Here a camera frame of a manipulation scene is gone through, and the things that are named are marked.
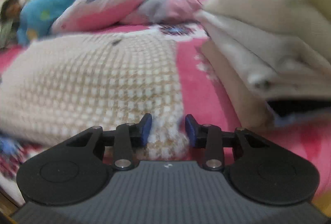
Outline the beige checkered knit coat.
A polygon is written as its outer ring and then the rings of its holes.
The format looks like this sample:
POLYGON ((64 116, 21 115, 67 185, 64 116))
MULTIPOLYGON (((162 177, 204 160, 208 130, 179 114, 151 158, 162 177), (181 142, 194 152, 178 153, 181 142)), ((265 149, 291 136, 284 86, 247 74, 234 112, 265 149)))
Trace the beige checkered knit coat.
POLYGON ((145 159, 180 158, 188 138, 177 44, 159 33, 64 35, 34 42, 1 76, 1 130, 54 146, 89 127, 153 118, 145 159))

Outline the folded white clothes stack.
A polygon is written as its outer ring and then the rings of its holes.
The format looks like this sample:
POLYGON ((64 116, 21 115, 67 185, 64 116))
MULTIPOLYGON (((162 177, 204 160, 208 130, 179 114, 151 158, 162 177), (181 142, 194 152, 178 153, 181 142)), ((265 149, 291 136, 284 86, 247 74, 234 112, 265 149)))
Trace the folded white clothes stack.
POLYGON ((330 0, 207 0, 195 18, 243 127, 330 107, 330 0))

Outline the pink floral bed sheet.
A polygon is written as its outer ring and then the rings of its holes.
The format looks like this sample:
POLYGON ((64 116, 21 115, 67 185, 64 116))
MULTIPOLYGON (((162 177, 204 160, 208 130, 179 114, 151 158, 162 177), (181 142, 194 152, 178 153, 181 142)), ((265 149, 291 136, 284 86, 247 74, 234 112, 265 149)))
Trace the pink floral bed sheet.
MULTIPOLYGON (((183 118, 180 121, 180 130, 182 132, 183 120, 187 114, 192 114, 201 123, 219 125, 225 131, 232 131, 240 125, 238 116, 224 86, 212 65, 202 53, 202 46, 209 42, 209 37, 200 25, 190 23, 173 26, 120 26, 93 34, 133 32, 156 32, 166 39, 175 41, 177 44, 176 64, 182 88, 184 109, 183 118)), ((8 67, 29 47, 23 49, 13 48, 12 52, 15 56, 8 67)), ((50 147, 25 138, 9 135, 1 130, 1 192, 11 198, 18 206, 24 203, 16 184, 16 174, 20 165, 50 147)), ((187 150, 182 157, 174 159, 189 160, 193 156, 194 154, 187 150)))

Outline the dark patterned pillow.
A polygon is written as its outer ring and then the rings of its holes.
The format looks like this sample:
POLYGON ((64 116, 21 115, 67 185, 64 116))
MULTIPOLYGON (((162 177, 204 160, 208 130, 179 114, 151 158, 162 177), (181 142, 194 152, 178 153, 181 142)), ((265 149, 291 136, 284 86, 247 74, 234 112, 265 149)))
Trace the dark patterned pillow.
POLYGON ((17 44, 18 21, 8 20, 1 22, 0 48, 6 50, 10 46, 17 44))

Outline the sleeping person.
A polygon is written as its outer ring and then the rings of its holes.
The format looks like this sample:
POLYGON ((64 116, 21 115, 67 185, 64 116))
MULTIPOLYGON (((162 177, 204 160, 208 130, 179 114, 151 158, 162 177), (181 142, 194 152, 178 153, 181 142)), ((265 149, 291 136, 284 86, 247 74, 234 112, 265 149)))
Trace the sleeping person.
POLYGON ((21 10, 19 0, 5 0, 1 7, 1 22, 17 21, 21 10))

